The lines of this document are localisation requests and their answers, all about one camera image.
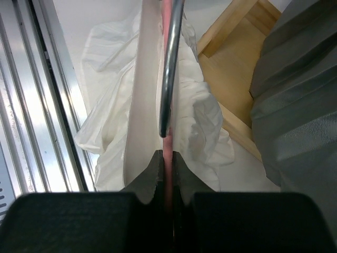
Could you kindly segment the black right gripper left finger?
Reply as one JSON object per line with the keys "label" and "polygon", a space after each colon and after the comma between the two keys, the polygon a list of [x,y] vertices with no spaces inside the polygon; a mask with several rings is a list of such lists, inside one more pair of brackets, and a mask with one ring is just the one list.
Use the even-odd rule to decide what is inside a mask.
{"label": "black right gripper left finger", "polygon": [[163,151],[156,150],[148,166],[121,192],[133,193],[144,205],[164,205],[164,159]]}

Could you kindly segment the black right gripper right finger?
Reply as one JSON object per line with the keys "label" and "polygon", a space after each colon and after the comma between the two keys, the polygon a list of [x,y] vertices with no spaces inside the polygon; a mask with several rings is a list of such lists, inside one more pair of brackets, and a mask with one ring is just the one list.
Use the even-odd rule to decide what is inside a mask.
{"label": "black right gripper right finger", "polygon": [[198,192],[215,192],[187,166],[179,152],[173,152],[173,199],[180,198],[188,206]]}

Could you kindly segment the white skirt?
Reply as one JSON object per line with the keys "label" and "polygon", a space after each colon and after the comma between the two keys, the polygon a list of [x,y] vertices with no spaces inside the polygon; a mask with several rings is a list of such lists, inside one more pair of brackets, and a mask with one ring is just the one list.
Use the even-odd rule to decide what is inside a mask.
{"label": "white skirt", "polygon": [[[191,48],[194,29],[182,24],[171,125],[173,149],[213,190],[218,171],[234,160],[218,102]],[[82,55],[88,117],[76,144],[97,154],[95,188],[119,191],[163,147],[158,118],[164,65],[162,7],[140,1],[125,19],[92,28]]]}

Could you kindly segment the pink clothes hanger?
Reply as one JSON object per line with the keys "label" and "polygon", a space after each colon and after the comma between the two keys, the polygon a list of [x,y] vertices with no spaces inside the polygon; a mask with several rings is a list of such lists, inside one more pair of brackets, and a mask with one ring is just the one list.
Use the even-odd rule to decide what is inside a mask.
{"label": "pink clothes hanger", "polygon": [[184,1],[164,1],[162,4],[164,36],[164,68],[160,104],[159,134],[163,139],[164,206],[170,235],[174,236],[173,222],[173,133],[171,109],[176,63],[179,52]]}

